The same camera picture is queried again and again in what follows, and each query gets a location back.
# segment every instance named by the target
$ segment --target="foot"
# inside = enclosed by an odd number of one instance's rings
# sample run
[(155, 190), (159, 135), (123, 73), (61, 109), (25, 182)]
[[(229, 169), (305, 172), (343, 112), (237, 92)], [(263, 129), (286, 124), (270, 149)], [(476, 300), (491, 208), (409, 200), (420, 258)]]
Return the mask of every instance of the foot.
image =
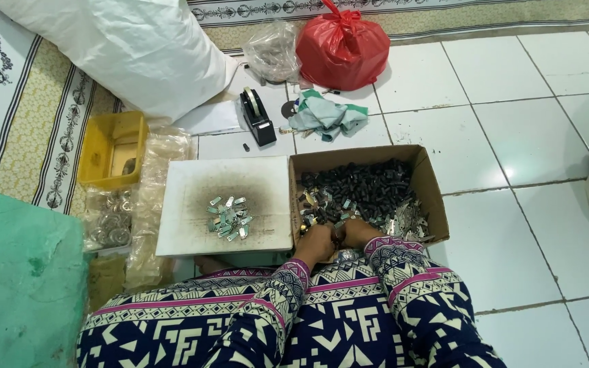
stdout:
[(202, 275), (212, 274), (213, 272), (223, 269), (233, 268), (233, 264), (220, 261), (209, 255), (195, 255), (194, 264), (199, 267), (199, 272), (201, 272)]

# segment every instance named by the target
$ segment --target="patterned sleeve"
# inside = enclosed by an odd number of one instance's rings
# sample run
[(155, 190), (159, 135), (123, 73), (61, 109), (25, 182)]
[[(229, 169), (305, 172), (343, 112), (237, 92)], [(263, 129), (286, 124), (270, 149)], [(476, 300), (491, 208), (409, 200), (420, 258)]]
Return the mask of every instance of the patterned sleeve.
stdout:
[(262, 289), (238, 307), (208, 353), (204, 367), (274, 367), (304, 302), (310, 270), (299, 259), (279, 267)]
[(460, 277), (422, 251), (420, 243), (391, 236), (374, 238), (365, 247), (416, 363), (438, 368), (505, 367), (479, 336), (469, 292)]

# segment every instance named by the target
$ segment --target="cloth rag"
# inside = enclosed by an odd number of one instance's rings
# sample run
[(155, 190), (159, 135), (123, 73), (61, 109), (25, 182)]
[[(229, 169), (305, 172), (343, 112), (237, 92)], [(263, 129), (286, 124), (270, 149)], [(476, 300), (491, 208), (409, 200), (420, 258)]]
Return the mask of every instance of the cloth rag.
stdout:
[(299, 93), (297, 113), (288, 118), (288, 124), (300, 132), (314, 129), (322, 141), (330, 142), (340, 132), (351, 137), (363, 128), (367, 124), (367, 107), (336, 104), (311, 88)]

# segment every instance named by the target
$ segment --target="person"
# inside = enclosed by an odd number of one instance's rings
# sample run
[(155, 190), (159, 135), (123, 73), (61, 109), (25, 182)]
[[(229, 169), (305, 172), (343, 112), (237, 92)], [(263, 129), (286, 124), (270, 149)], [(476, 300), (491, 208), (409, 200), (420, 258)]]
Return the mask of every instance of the person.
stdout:
[[(315, 265), (333, 241), (356, 261)], [(197, 257), (199, 278), (122, 294), (90, 316), (79, 367), (505, 367), (459, 276), (359, 219), (314, 225), (277, 269)]]

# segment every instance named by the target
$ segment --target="yellow plastic container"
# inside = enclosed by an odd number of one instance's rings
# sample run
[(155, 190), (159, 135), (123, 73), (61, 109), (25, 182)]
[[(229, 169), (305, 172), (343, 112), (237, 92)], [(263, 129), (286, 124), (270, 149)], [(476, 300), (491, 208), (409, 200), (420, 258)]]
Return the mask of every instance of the yellow plastic container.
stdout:
[[(78, 162), (78, 182), (102, 189), (137, 183), (149, 127), (140, 111), (100, 115), (88, 119)], [(135, 169), (126, 175), (122, 168), (135, 158)]]

